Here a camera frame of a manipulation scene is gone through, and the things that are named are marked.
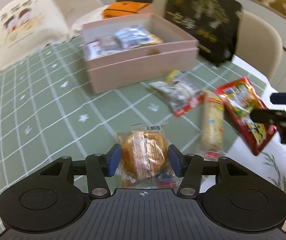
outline table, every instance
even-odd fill
[[[186,74],[195,85],[212,91],[248,76],[267,103],[273,91],[267,79],[244,62],[240,65],[225,63],[216,68],[198,57]],[[183,153],[196,152],[203,105],[174,117],[147,89],[149,82],[159,80],[164,77],[93,95],[80,37],[47,46],[0,72],[0,194],[60,156],[83,160],[90,154],[106,153],[118,132],[138,123],[164,124],[169,143]],[[278,137],[255,157],[226,121],[223,129],[225,154],[286,192],[286,147]],[[112,191],[119,182],[119,176],[107,179]],[[204,178],[202,190],[212,184],[212,177]],[[75,185],[87,191],[85,177],[76,177]]]

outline wrapped pastry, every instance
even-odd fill
[[[201,153],[206,159],[217,159],[223,152],[224,103],[215,93],[204,93]]]
[[[122,147],[123,187],[161,187],[174,176],[168,163],[167,143],[161,126],[118,133]]]

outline plant pattern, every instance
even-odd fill
[[[275,162],[275,158],[273,156],[273,154],[268,154],[268,153],[264,153],[262,152],[262,154],[265,156],[264,158],[267,160],[267,162],[265,162],[264,164],[269,165],[271,167],[273,167],[277,173],[277,180],[268,177],[274,184],[275,186],[277,186],[279,189],[283,190],[286,193],[286,178],[285,176],[281,176],[280,170],[276,165]]]

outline metal screw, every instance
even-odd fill
[[[191,188],[191,187],[184,187],[180,190],[181,194],[185,195],[185,196],[192,196],[195,194],[195,189]]]
[[[94,190],[92,190],[92,194],[96,196],[103,196],[107,193],[107,190],[102,187],[97,187]]]
[[[286,127],[286,122],[280,122],[280,125],[281,125],[282,127]]]

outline plastic wrapper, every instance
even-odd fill
[[[190,111],[203,100],[201,90],[190,83],[185,74],[178,70],[171,72],[166,82],[158,81],[149,85],[170,105],[175,117]]]
[[[163,42],[156,35],[150,34],[142,25],[123,28],[115,35],[121,42],[123,49],[134,49]]]
[[[103,36],[99,39],[99,45],[102,51],[121,51],[120,41],[114,35]]]
[[[224,103],[217,94],[207,90],[202,92],[204,112],[199,153],[205,159],[217,160],[223,154]]]
[[[254,123],[250,119],[253,109],[268,108],[255,93],[249,79],[243,77],[233,81],[217,88],[216,93],[222,98],[252,153],[258,155],[276,133],[276,126]]]
[[[121,132],[117,140],[122,147],[121,187],[176,187],[161,126]]]
[[[94,41],[94,42],[91,42],[85,45],[85,51],[86,51],[85,59],[86,60],[91,60],[91,59],[95,59],[98,57],[102,57],[102,56],[106,56],[109,54],[114,54],[114,53],[123,51],[120,45],[118,48],[116,46],[102,47],[101,43],[102,43],[101,40],[99,40],[99,41]]]

